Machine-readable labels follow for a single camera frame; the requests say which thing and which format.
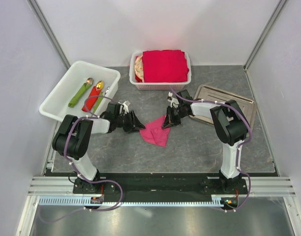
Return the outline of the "pink paper napkin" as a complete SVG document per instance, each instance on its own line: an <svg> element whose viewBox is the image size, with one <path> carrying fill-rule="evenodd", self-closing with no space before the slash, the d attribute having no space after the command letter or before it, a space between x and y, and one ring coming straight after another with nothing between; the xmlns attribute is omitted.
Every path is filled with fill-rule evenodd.
<svg viewBox="0 0 301 236"><path fill-rule="evenodd" d="M165 116L149 122L145 125L145 129L140 130L140 135L145 142L148 142L153 145L160 147L166 147L170 128L162 129Z"/></svg>

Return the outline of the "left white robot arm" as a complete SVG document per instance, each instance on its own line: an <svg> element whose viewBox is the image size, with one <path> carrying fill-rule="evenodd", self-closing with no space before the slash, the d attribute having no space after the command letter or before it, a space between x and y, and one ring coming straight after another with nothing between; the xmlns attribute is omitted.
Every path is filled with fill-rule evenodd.
<svg viewBox="0 0 301 236"><path fill-rule="evenodd" d="M101 188L99 170L87 154L95 122L98 132L102 134L111 133L117 128L126 133L146 128L126 103L109 103L107 109L97 117L65 116L53 138L52 148L69 161L78 178L85 181L84 188L90 193L97 193Z"/></svg>

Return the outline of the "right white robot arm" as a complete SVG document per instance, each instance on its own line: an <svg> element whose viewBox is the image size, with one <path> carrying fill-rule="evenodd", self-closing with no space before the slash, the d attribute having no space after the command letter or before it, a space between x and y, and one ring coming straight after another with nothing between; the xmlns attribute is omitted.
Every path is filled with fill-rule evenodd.
<svg viewBox="0 0 301 236"><path fill-rule="evenodd" d="M181 124L181 119L201 116L212 120L216 135L222 143L222 165L218 177L202 180L209 194L246 194L248 192L244 173L240 168L241 150L251 139L251 127L235 100L225 102L194 100L187 90L168 93L170 103L166 110L162 129Z"/></svg>

